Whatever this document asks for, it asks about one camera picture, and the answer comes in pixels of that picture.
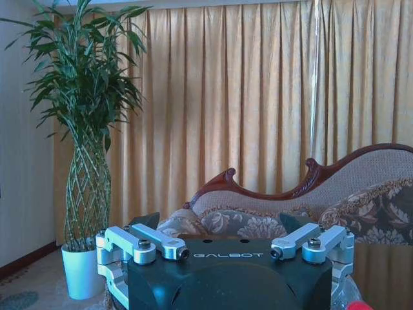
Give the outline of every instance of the upholstered sofa back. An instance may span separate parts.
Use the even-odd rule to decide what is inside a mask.
[[[397,149],[375,150],[352,160],[320,186],[298,198],[263,200],[234,191],[210,191],[202,194],[191,209],[199,217],[211,209],[248,209],[273,213],[309,205],[322,211],[361,189],[412,176],[413,153]]]

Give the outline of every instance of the baseboard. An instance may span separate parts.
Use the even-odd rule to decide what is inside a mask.
[[[0,280],[11,276],[12,274],[18,272],[19,270],[29,266],[30,264],[40,260],[41,258],[49,255],[50,253],[56,251],[58,248],[56,241],[46,244],[44,247],[37,249],[23,257],[15,260],[14,262],[8,263],[7,265],[0,267]]]

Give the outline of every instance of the floor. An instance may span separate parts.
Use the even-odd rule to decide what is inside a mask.
[[[105,310],[104,292],[89,300],[67,294],[61,251],[0,281],[0,310]]]

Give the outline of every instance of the bolt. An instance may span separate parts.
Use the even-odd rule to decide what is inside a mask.
[[[281,252],[280,249],[275,247],[275,248],[271,249],[270,255],[271,255],[271,257],[273,257],[273,259],[279,260],[282,257],[283,252]]]
[[[189,257],[189,250],[184,247],[178,252],[178,260],[186,260]]]
[[[321,241],[317,238],[310,238],[308,240],[308,246],[312,247],[313,249],[319,249],[321,246]]]
[[[146,249],[149,249],[149,247],[150,247],[150,242],[149,242],[149,240],[146,240],[146,239],[140,239],[139,242],[137,243],[137,246],[138,246],[141,250],[146,250]]]

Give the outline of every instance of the white wall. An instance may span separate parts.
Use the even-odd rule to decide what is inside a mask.
[[[27,0],[0,0],[0,17],[28,21]],[[52,122],[30,113],[34,64],[21,66],[24,40],[4,51],[19,25],[0,23],[0,267],[54,241]]]

